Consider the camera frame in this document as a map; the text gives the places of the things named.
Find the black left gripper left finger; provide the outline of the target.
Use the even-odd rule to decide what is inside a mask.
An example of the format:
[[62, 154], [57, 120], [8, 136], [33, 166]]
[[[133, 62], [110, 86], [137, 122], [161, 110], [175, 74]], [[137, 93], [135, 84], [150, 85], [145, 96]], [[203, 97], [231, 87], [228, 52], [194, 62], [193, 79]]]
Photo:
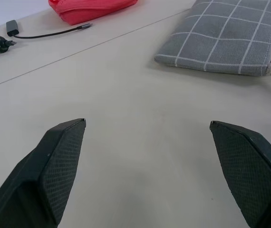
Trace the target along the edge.
[[0, 187], [0, 228], [58, 228], [77, 173], [86, 121], [46, 131]]

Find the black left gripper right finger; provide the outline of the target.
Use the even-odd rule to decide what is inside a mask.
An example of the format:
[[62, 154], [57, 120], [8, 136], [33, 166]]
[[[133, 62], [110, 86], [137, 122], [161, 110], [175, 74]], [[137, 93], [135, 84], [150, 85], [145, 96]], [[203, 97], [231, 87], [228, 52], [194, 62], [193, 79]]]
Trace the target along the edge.
[[258, 132], [212, 121], [223, 175], [250, 228], [271, 228], [271, 144]]

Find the grey checked zipper pouch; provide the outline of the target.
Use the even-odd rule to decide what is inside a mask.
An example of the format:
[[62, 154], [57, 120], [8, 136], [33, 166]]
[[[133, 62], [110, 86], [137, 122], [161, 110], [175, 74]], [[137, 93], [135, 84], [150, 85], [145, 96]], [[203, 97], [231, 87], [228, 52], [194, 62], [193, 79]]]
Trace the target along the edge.
[[196, 0], [154, 59], [204, 72], [271, 74], [271, 0]]

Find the red fabric pouch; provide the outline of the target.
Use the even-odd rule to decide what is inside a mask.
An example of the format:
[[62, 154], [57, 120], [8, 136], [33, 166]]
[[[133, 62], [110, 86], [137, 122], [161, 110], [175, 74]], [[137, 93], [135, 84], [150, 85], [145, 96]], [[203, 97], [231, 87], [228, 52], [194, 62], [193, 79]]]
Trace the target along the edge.
[[69, 25], [100, 18], [137, 2], [138, 0], [48, 0], [50, 7]]

